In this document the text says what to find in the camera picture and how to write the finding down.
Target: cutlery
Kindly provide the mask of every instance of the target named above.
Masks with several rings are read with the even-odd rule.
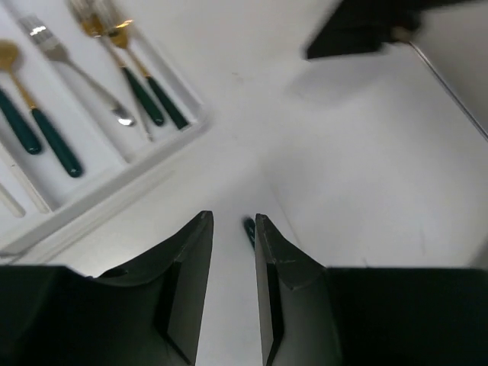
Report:
[[[15,217],[24,217],[24,208],[12,197],[10,192],[0,183],[0,201],[8,208]]]
[[[132,114],[122,106],[122,104],[105,89],[99,82],[87,74],[77,63],[69,56],[68,50],[63,46],[59,39],[51,32],[46,25],[35,16],[29,16],[19,19],[20,25],[30,35],[32,41],[46,55],[48,59],[57,63],[64,63],[72,70],[76,71],[97,93],[100,99],[108,105],[112,114],[115,115],[119,124],[123,126],[133,126],[135,119]]]
[[[156,103],[146,92],[144,87],[137,81],[136,76],[132,73],[132,71],[129,70],[127,64],[117,55],[114,50],[112,50],[111,45],[105,41],[104,27],[101,23],[100,18],[93,10],[92,2],[93,1],[88,0],[68,0],[68,6],[73,13],[75,19],[82,26],[82,30],[88,36],[98,38],[104,48],[114,58],[118,68],[124,74],[125,79],[129,83],[129,86],[132,89],[135,98],[143,106],[144,110],[149,115],[152,122],[156,126],[162,126],[165,123],[165,119]],[[147,127],[143,124],[141,124],[141,126],[146,129],[147,135],[150,136],[149,132],[147,132]]]
[[[73,178],[82,176],[83,168],[80,162],[56,128],[51,124],[45,113],[38,108],[27,89],[15,75],[13,65],[18,56],[19,49],[15,43],[10,40],[0,40],[0,69],[6,71],[10,75],[12,81],[17,86],[18,91],[21,93],[22,98],[29,107],[32,117],[37,122],[37,125],[46,137],[47,142],[51,146],[51,149],[53,149],[66,172]]]
[[[129,33],[127,32],[127,26],[132,23],[131,20],[123,20],[120,18],[114,3],[111,0],[98,0],[95,1],[94,10],[99,16],[101,23],[105,29],[105,34],[110,38],[111,42],[118,48],[125,50],[129,57],[136,64],[139,71],[143,74],[147,80],[152,91],[158,97],[162,106],[172,119],[173,123],[179,130],[182,130],[189,126],[188,120],[185,118],[182,112],[176,107],[168,94],[160,86],[160,84],[149,73],[148,69],[141,62],[139,57],[129,47]]]
[[[49,204],[44,200],[39,191],[34,187],[34,184],[27,177],[27,175],[24,173],[24,171],[17,164],[15,159],[12,157],[7,148],[3,146],[2,143],[0,143],[0,159],[10,169],[12,175],[17,179],[19,184],[25,190],[30,200],[34,202],[34,205],[37,207],[39,212],[41,212],[42,214],[48,214],[49,212],[51,212],[52,209]]]
[[[26,122],[21,112],[15,107],[14,103],[1,88],[0,108],[25,151],[31,155],[41,153],[42,146],[36,134],[32,131],[31,126]]]

